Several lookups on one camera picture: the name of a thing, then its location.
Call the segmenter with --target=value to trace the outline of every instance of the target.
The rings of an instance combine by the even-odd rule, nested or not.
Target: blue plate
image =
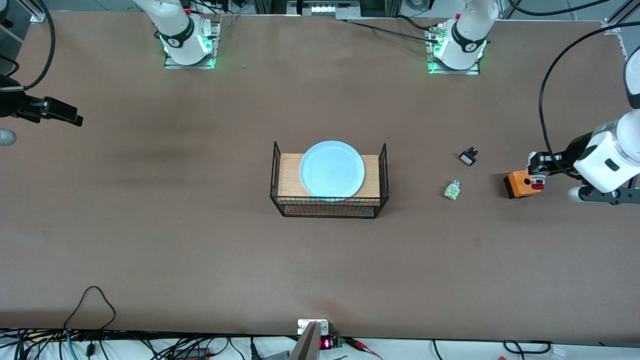
[[[350,197],[364,182],[364,162],[344,142],[317,143],[302,157],[300,180],[311,196]]]

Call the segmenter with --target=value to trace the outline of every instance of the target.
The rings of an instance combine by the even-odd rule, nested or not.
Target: brown table
[[[498,22],[480,76],[437,76],[423,43],[322,17],[242,17],[209,71],[163,70],[143,13],[54,18],[55,61],[30,94],[85,124],[0,121],[19,137],[0,149],[0,326],[61,327],[97,284],[117,329],[292,334],[325,316],[351,336],[640,340],[639,208],[574,204],[563,176],[530,199],[502,190],[544,149],[547,67],[597,23]],[[32,26],[18,80],[48,46]],[[558,66],[557,150],[628,111],[622,66],[604,35]],[[378,219],[283,218],[271,203],[273,141],[327,139],[387,143]],[[456,201],[442,196],[452,179]],[[93,293],[71,326],[108,318]]]

